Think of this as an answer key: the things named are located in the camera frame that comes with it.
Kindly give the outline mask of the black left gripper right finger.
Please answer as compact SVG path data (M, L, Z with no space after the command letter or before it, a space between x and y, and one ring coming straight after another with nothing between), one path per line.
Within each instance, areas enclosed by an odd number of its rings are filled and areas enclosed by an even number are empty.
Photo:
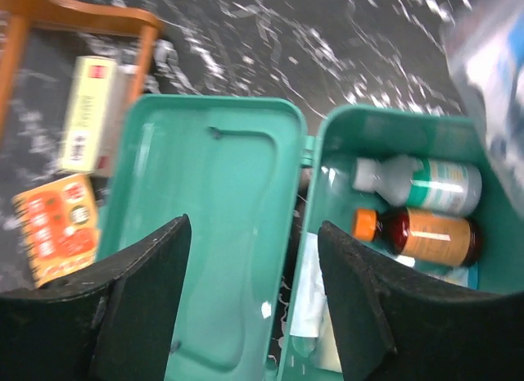
M522 379L521 293L434 279L328 221L318 254L344 379Z

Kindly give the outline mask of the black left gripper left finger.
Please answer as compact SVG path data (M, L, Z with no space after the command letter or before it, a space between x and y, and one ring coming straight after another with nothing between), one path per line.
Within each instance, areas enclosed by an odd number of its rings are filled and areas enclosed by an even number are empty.
M2 293L2 379L162 380L191 237L182 215L41 288Z

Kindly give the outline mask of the blue white swab bag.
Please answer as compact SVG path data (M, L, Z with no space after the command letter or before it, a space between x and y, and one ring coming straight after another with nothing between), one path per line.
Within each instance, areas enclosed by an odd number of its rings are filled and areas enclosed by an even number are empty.
M464 288L478 288L478 266L469 268L432 264L409 256L393 260L432 278ZM321 370L342 372L318 257L318 235L305 235L296 300L291 318L291 342L296 352Z

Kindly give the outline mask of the brown bottle orange label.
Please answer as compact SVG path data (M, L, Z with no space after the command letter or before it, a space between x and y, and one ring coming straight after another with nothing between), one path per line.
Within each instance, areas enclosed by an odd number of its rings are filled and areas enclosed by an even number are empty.
M482 250L475 221L405 206L383 213L357 209L351 235L362 242L379 242L393 256L448 267L470 267Z

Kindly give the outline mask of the teal plastic medicine box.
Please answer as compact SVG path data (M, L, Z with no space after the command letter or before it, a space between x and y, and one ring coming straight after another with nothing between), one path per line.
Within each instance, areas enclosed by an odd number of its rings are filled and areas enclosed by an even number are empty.
M523 296L523 222L469 119L345 106L310 137L300 110L282 99L141 98L127 115L98 257L189 218L191 248L162 380L346 380L297 353L289 333L280 361L269 359L300 172L313 170L305 243L326 221L349 234L359 207L384 211L378 196L352 189L353 161L397 154L481 171L473 218L484 241L472 290Z

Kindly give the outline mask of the white bottle green label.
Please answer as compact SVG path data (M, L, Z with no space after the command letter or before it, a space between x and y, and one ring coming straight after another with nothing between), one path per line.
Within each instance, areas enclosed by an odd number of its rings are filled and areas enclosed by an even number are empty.
M356 159L353 189L376 193L390 206L467 216L481 198L482 177L471 164L398 155Z

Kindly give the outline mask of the clear bag blue items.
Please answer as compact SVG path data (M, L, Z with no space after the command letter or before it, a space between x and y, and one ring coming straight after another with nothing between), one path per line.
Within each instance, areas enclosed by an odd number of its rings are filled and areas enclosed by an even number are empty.
M473 0L441 32L449 76L486 158L523 214L523 0Z

